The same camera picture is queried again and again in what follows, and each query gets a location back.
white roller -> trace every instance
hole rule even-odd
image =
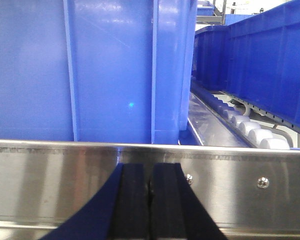
[[[256,144],[257,146],[260,145],[263,139],[271,139],[273,138],[273,134],[268,129],[251,129],[248,134],[248,138],[251,140],[252,143]]]
[[[227,104],[221,104],[217,108],[217,113],[222,115],[224,110],[233,111],[235,109],[232,106],[228,106]]]
[[[289,144],[287,140],[279,138],[265,138],[261,141],[260,149],[279,149],[279,150],[289,150]]]
[[[235,110],[223,110],[223,116],[228,120],[231,120],[233,116],[241,115],[239,111]]]
[[[253,122],[253,121],[243,121],[239,125],[240,131],[246,136],[248,136],[249,132],[252,129],[260,129],[260,128],[261,127],[260,127],[259,123]]]
[[[231,118],[231,122],[238,128],[240,123],[242,122],[250,122],[250,118],[248,116],[242,116],[242,115],[234,115]]]

stainless steel rail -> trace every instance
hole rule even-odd
[[[300,151],[0,140],[0,240],[51,231],[118,162],[143,163],[148,173],[157,162],[181,163],[230,240],[300,239]]]

screw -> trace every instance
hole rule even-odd
[[[263,176],[258,179],[257,186],[260,189],[266,189],[267,187],[269,187],[269,184],[270,184],[269,179]]]
[[[186,182],[187,182],[189,185],[191,185],[191,184],[193,183],[193,177],[192,177],[192,175],[187,174],[187,175],[185,176],[185,179],[186,179]]]

blue plastic crate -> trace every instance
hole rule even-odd
[[[176,144],[196,14],[195,0],[0,1],[0,139]]]
[[[225,15],[225,25],[230,25],[253,17],[254,15],[243,15],[243,14],[226,14]]]
[[[215,6],[213,6],[209,1],[205,1],[203,6],[198,7],[198,16],[212,16],[214,14]]]
[[[192,74],[207,90],[226,89],[228,26],[207,26],[195,32]]]
[[[229,27],[227,91],[300,128],[300,0]]]

plastic tote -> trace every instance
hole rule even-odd
[[[227,91],[300,128],[300,0],[229,27]]]
[[[206,26],[195,32],[192,74],[211,91],[227,86],[229,28]]]
[[[195,0],[0,1],[0,139],[176,144],[196,13]]]
[[[198,16],[212,16],[214,14],[215,6],[213,6],[209,1],[204,1],[202,6],[198,7]]]

